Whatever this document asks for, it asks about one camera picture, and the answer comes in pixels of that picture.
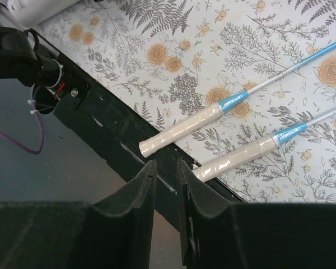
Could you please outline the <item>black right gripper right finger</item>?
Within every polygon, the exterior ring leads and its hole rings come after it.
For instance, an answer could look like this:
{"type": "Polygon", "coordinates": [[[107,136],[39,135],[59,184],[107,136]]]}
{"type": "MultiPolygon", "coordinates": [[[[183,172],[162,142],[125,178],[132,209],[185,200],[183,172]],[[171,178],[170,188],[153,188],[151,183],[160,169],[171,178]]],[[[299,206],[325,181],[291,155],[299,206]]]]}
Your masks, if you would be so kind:
{"type": "Polygon", "coordinates": [[[336,203],[231,202],[177,163],[187,268],[336,268],[336,203]]]}

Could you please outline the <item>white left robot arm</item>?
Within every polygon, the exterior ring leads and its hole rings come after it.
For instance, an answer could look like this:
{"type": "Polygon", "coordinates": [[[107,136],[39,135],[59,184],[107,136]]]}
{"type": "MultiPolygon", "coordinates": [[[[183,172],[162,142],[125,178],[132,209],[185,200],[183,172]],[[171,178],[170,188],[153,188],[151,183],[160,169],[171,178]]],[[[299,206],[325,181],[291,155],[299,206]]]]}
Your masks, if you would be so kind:
{"type": "Polygon", "coordinates": [[[49,114],[58,104],[58,93],[65,85],[64,65],[42,48],[34,29],[20,31],[0,26],[0,79],[17,79],[32,88],[29,104],[33,113],[49,114]]]}

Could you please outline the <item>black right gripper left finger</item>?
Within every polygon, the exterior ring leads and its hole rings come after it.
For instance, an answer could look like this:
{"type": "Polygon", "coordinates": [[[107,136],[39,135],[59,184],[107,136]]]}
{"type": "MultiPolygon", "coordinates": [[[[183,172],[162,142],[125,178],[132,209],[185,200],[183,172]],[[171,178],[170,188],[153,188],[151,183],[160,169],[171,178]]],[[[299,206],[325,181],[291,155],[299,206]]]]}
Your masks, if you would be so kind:
{"type": "Polygon", "coordinates": [[[157,167],[103,200],[0,202],[0,268],[148,268],[157,167]]]}

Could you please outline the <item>white shuttlecock tube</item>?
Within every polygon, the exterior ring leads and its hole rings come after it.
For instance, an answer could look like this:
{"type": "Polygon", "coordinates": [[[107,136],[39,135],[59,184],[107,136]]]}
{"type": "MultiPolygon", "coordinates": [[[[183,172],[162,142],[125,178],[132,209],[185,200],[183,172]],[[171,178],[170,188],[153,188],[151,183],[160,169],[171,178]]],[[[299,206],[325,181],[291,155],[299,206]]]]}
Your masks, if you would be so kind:
{"type": "Polygon", "coordinates": [[[7,1],[6,7],[21,25],[31,27],[53,17],[78,0],[16,0],[7,1]]]}

